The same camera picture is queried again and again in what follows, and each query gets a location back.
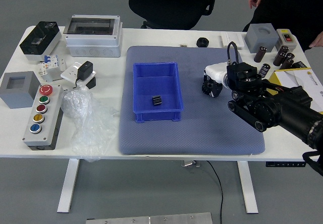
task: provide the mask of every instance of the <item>table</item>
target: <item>table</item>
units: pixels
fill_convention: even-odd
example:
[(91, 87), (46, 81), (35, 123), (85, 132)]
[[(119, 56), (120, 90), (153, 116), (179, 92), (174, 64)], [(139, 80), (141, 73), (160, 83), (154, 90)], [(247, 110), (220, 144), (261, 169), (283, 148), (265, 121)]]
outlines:
[[(31, 32), (34, 26), (26, 29), (21, 41)], [(180, 31), (180, 30), (153, 30), (153, 29), (122, 29), (122, 51), (119, 58), (75, 58), (71, 57), (66, 48), (64, 36), (51, 54), (58, 54), (64, 59), (67, 67), (74, 62), (85, 62), (87, 60), (93, 62), (96, 74), (96, 86), (91, 89), (93, 96), (106, 104), (113, 106), (116, 110), (121, 108), (125, 62), (127, 49), (134, 45), (155, 45), (155, 46), (173, 46), (178, 47), (185, 45), (187, 47), (197, 47), (196, 41), (200, 37), (209, 39), (208, 47), (223, 48), (221, 32), (218, 31)], [(272, 62), (277, 54), (274, 48), (272, 52), (265, 54), (261, 64), (253, 61), (254, 54), (250, 54), (247, 46), (239, 49), (242, 60), (256, 67), (261, 67), (263, 63), (271, 66), (267, 77), (271, 75), (273, 70), (278, 67), (273, 66)], [(309, 65), (301, 47), (297, 45), (293, 51), (298, 61)], [(19, 45), (17, 46), (8, 66), (7, 72), (34, 71), (37, 74), (37, 63), (28, 61), (23, 55)], [(45, 83), (41, 77), (38, 77), (41, 83)], [(65, 80), (54, 81), (52, 84), (60, 84), (62, 87), (73, 87), (70, 82)], [(55, 150), (51, 151), (32, 151), (22, 141), (26, 123), (31, 113), (31, 108), (9, 109), (7, 105), (0, 100), (0, 113), (2, 121), (0, 121), (0, 157), (24, 157), (24, 158), (68, 158), (70, 159), (65, 182), (63, 185), (61, 201), (59, 203), (58, 212), (68, 212), (77, 168), (81, 154), (76, 154), (72, 150), (71, 139), (75, 130), (72, 120), (63, 116), (61, 129)], [(305, 145), (301, 140), (287, 132), (281, 127), (270, 128), (264, 132), (265, 151), (259, 155), (122, 155), (118, 149), (118, 135), (112, 140), (109, 151), (100, 156), (102, 159), (163, 159), (163, 160), (221, 160), (221, 161), (238, 161), (239, 171), (242, 181), (244, 196), (246, 199), (247, 212), (257, 212), (255, 198), (253, 194), (252, 182), (248, 168), (248, 161), (303, 161), (302, 154), (312, 149)]]

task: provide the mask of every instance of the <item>gray floor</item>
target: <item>gray floor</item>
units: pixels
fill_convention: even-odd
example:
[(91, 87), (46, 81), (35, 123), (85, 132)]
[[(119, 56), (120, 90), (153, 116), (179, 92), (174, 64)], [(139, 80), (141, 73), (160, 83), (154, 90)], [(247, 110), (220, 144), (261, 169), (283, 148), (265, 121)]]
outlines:
[[(0, 0), (0, 74), (23, 32), (39, 21), (64, 26), (72, 14), (120, 15), (125, 28), (142, 19), (128, 0)], [(212, 15), (194, 29), (241, 31), (253, 10), (247, 0), (217, 0)], [(306, 52), (323, 82), (323, 48)], [(71, 211), (56, 213), (67, 159), (0, 158), (0, 223), (85, 223), (116, 218), (211, 212), (220, 223), (221, 192), (206, 162), (182, 168), (179, 161), (100, 160), (80, 162)], [(224, 191), (223, 223), (320, 223), (323, 178), (308, 166), (266, 168), (249, 164), (259, 214), (246, 214), (235, 162), (213, 162)]]

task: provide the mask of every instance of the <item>red switch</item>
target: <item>red switch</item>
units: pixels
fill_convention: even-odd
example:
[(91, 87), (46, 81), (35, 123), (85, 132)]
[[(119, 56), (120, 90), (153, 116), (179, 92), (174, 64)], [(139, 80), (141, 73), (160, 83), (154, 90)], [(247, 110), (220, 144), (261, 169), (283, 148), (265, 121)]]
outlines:
[(50, 95), (52, 93), (52, 86), (48, 84), (41, 86), (39, 93), (42, 95)]

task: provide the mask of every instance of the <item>push button station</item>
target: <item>push button station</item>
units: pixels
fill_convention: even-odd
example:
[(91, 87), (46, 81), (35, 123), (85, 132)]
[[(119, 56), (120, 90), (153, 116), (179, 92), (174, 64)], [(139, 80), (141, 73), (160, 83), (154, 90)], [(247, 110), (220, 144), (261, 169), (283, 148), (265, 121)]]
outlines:
[(22, 139), (32, 150), (55, 149), (63, 117), (62, 93), (60, 85), (39, 87)]

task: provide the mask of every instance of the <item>black cable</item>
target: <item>black cable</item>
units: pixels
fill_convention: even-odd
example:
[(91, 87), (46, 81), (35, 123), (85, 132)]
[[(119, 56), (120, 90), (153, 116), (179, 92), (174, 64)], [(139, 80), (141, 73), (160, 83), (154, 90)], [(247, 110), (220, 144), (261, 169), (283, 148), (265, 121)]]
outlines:
[(219, 181), (219, 184), (220, 184), (220, 188), (221, 188), (222, 199), (221, 199), (221, 207), (220, 207), (220, 224), (222, 224), (223, 189), (222, 189), (220, 178), (219, 178), (218, 174), (216, 173), (216, 170), (213, 168), (212, 164), (208, 160), (207, 160), (207, 162), (211, 165), (214, 173), (216, 174), (216, 176), (218, 178), (218, 181)]
[(75, 80), (75, 87), (73, 87), (73, 89), (75, 89), (76, 87), (77, 87), (77, 84), (76, 84), (76, 82), (79, 80), (79, 78), (77, 78), (76, 80)]
[(228, 60), (230, 60), (230, 47), (231, 47), (231, 45), (234, 47), (234, 52), (235, 52), (235, 55), (236, 55), (236, 62), (238, 64), (239, 63), (238, 47), (233, 41), (229, 43), (228, 48), (227, 48)]

